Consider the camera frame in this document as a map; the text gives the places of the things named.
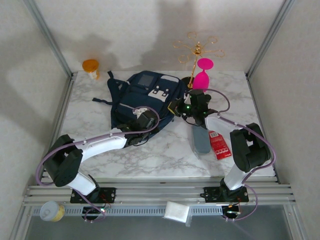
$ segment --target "black mounting bracket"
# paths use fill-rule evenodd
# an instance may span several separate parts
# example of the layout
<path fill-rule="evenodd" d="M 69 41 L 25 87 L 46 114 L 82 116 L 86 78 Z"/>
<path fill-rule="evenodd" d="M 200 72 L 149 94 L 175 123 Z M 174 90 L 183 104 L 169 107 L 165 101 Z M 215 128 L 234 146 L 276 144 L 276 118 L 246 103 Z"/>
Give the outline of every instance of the black mounting bracket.
<path fill-rule="evenodd" d="M 113 204 L 116 198 L 116 188 L 115 187 L 100 187 L 99 193 L 95 199 L 90 199 L 93 204 Z M 75 191 L 72 190 L 71 204 L 85 204 L 85 200 Z"/>
<path fill-rule="evenodd" d="M 200 197 L 205 199 L 205 203 L 248 203 L 248 192 L 243 186 L 236 194 L 229 195 L 228 198 L 221 192 L 219 186 L 207 186 L 203 188 L 204 193 L 200 194 Z"/>

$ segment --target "gold jewelry stand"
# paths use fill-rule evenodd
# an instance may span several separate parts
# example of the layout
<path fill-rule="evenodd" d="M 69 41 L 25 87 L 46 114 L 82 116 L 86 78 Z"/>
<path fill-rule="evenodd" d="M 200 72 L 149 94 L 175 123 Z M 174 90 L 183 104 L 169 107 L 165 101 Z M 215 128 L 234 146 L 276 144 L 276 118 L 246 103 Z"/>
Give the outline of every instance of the gold jewelry stand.
<path fill-rule="evenodd" d="M 194 42 L 194 46 L 193 47 L 190 47 L 190 46 L 184 44 L 182 41 L 174 41 L 172 45 L 176 49 L 179 49 L 179 48 L 190 49 L 190 51 L 191 51 L 190 54 L 181 55 L 181 56 L 178 57 L 178 61 L 180 63 L 182 63 L 182 64 L 185 64 L 185 63 L 189 62 L 192 54 L 195 55 L 195 60 L 194 60 L 194 64 L 193 64 L 191 78 L 190 78 L 190 81 L 189 81 L 189 83 L 187 85 L 189 89 L 192 89 L 192 87 L 193 87 L 192 85 L 193 85 L 193 81 L 194 81 L 194 74 L 195 74 L 195 69 L 196 69 L 196 64 L 197 64 L 198 57 L 199 56 L 203 57 L 202 54 L 206 54 L 206 53 L 215 53 L 214 55 L 216 57 L 223 58 L 226 54 L 222 49 L 209 50 L 209 51 L 205 50 L 205 46 L 207 44 L 215 44 L 216 42 L 218 42 L 218 38 L 215 37 L 215 36 L 209 36 L 204 45 L 202 45 L 199 41 L 198 42 L 196 41 L 196 39 L 197 39 L 197 33 L 196 32 L 193 32 L 193 31 L 188 32 L 187 37 Z"/>

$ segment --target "metal can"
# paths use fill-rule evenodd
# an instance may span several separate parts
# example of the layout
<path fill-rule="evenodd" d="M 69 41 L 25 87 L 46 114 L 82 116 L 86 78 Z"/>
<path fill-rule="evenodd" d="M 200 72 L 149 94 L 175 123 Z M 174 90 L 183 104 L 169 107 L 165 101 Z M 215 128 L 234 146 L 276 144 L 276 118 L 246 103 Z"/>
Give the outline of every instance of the metal can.
<path fill-rule="evenodd" d="M 46 202 L 40 209 L 43 221 L 58 222 L 65 215 L 65 207 L 55 201 Z"/>

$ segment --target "navy backpack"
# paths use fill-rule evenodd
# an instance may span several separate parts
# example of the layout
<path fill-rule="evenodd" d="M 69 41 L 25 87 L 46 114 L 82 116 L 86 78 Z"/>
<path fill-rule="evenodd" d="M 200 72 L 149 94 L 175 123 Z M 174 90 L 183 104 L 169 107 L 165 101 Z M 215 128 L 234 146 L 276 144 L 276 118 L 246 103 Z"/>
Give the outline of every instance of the navy backpack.
<path fill-rule="evenodd" d="M 140 106 L 153 108 L 160 117 L 158 130 L 169 124 L 174 115 L 168 110 L 168 105 L 175 99 L 184 97 L 186 85 L 177 77 L 142 71 L 132 75 L 127 81 L 117 80 L 111 71 L 107 81 L 112 102 L 94 98 L 92 101 L 112 105 L 111 127 L 126 124 L 137 119 L 133 109 Z"/>

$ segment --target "pink wine glass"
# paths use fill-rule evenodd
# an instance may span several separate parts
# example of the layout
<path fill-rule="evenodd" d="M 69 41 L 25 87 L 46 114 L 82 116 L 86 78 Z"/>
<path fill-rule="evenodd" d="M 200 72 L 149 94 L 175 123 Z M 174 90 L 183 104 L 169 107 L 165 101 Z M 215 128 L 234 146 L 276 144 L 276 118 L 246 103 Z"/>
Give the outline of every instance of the pink wine glass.
<path fill-rule="evenodd" d="M 212 69 L 214 67 L 214 62 L 209 58 L 201 58 L 197 62 L 198 67 L 202 69 L 202 72 L 199 72 L 193 81 L 193 89 L 207 89 L 209 87 L 209 76 L 206 73 L 206 70 Z"/>

